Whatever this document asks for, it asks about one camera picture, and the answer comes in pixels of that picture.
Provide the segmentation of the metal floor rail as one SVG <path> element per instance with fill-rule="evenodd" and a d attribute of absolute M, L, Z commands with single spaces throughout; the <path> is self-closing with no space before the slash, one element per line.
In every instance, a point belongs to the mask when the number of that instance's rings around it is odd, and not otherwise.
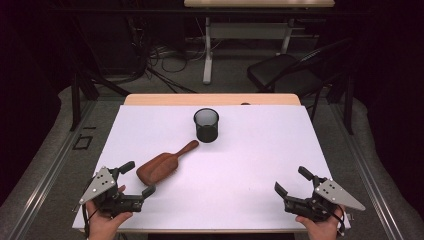
<path fill-rule="evenodd" d="M 73 193 L 60 196 L 59 182 L 82 127 L 71 130 L 72 114 L 64 101 L 58 118 L 23 177 L 0 207 L 0 240 L 82 240 L 72 228 Z"/>
<path fill-rule="evenodd" d="M 357 171 L 365 189 L 367 190 L 370 201 L 372 202 L 373 208 L 376 211 L 388 240 L 404 240 L 393 214 L 372 175 L 362 150 L 360 149 L 355 137 L 349 133 L 344 125 L 342 110 L 337 104 L 330 104 L 330 109 L 336 118 L 336 123 L 342 132 L 343 138 L 347 142 L 348 148 L 356 164 Z"/>

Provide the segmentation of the white-legged desk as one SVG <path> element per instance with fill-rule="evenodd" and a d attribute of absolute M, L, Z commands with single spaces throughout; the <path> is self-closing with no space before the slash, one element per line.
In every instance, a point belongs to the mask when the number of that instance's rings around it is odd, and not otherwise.
<path fill-rule="evenodd" d="M 184 6 L 200 10 L 218 10 L 230 8 L 235 10 L 304 10 L 332 8 L 334 0 L 184 0 Z M 212 80 L 213 54 L 211 41 L 213 39 L 282 39 L 281 53 L 288 47 L 292 29 L 288 20 L 282 23 L 254 23 L 240 20 L 217 23 L 210 17 L 205 18 L 205 65 L 203 83 L 210 84 Z"/>

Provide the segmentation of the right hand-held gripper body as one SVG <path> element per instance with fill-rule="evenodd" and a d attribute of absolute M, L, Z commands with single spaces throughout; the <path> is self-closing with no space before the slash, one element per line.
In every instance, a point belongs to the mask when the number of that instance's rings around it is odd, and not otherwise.
<path fill-rule="evenodd" d="M 365 210 L 362 203 L 334 180 L 318 176 L 307 177 L 307 180 L 313 185 L 313 192 L 309 198 L 292 197 L 283 190 L 286 212 L 306 217 L 314 222 L 323 222 L 341 205 L 359 211 Z"/>

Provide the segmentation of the person's left hand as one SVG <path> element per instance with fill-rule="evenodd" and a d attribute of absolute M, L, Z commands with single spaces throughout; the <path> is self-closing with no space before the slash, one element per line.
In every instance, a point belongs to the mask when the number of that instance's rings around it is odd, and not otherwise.
<path fill-rule="evenodd" d="M 132 212 L 120 213 L 116 217 L 102 215 L 92 201 L 86 203 L 86 209 L 91 216 L 88 240 L 113 240 L 118 228 L 133 216 Z"/>

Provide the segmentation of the black mesh pen holder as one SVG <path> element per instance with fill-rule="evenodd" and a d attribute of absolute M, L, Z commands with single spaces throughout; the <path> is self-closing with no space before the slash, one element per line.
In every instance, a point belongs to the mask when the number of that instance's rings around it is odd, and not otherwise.
<path fill-rule="evenodd" d="M 203 143 L 211 143 L 218 138 L 219 114 L 211 108 L 199 109 L 193 117 L 196 137 Z"/>

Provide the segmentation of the person's right hand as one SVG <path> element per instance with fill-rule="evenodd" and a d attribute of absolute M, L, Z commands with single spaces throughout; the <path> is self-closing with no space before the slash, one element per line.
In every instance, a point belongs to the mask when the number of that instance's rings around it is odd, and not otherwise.
<path fill-rule="evenodd" d="M 336 240 L 337 230 L 340 225 L 339 219 L 344 215 L 345 207 L 339 205 L 334 215 L 323 222 L 314 222 L 303 216 L 297 216 L 295 221 L 302 224 L 308 232 L 310 240 Z"/>

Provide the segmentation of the white table cover sheet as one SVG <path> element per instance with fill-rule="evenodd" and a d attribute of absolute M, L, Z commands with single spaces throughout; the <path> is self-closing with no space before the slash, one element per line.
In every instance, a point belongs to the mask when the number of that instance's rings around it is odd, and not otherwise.
<path fill-rule="evenodd" d="M 195 139 L 194 106 L 123 106 L 97 165 L 142 165 L 179 151 Z M 122 225 L 144 233 L 295 232 L 302 225 L 285 212 L 274 185 L 306 198 L 312 184 L 306 167 L 330 174 L 307 111 L 302 106 L 217 107 L 218 137 L 180 159 L 141 212 Z"/>

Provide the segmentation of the brown wooden hairbrush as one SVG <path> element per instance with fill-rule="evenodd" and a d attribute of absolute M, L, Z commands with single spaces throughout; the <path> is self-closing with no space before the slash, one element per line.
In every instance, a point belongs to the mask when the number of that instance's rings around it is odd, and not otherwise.
<path fill-rule="evenodd" d="M 152 186 L 170 176 L 179 166 L 179 158 L 199 146 L 192 140 L 176 153 L 161 153 L 136 170 L 137 177 L 146 186 Z"/>

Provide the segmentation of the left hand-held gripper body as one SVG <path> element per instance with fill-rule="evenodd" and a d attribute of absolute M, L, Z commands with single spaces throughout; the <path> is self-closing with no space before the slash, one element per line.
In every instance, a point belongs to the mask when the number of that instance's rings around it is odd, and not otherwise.
<path fill-rule="evenodd" d="M 124 212 L 140 212 L 144 203 L 142 195 L 125 195 L 118 189 L 119 168 L 108 169 L 103 166 L 91 179 L 79 200 L 80 205 L 92 201 L 103 213 L 115 217 Z"/>

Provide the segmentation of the black folding chair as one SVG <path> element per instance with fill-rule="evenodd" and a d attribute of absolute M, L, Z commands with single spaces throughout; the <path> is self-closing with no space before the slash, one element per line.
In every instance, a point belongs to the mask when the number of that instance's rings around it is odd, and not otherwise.
<path fill-rule="evenodd" d="M 353 40 L 343 39 L 307 53 L 300 59 L 281 54 L 247 68 L 248 79 L 259 93 L 290 93 L 299 99 L 314 95 L 310 119 L 314 120 L 322 89 L 341 79 L 347 69 L 342 58 Z"/>

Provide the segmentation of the black metal stand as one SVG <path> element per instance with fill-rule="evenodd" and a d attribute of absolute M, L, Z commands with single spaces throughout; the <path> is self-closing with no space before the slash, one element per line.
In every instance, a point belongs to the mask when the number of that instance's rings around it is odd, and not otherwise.
<path fill-rule="evenodd" d="M 95 83 L 99 83 L 124 97 L 130 94 L 129 91 L 115 85 L 100 74 L 95 73 L 88 68 L 82 67 L 77 69 L 71 82 L 73 116 L 70 128 L 71 131 L 74 131 L 82 120 L 80 93 L 83 93 L 89 101 L 96 101 L 99 98 L 100 94 L 95 87 Z"/>

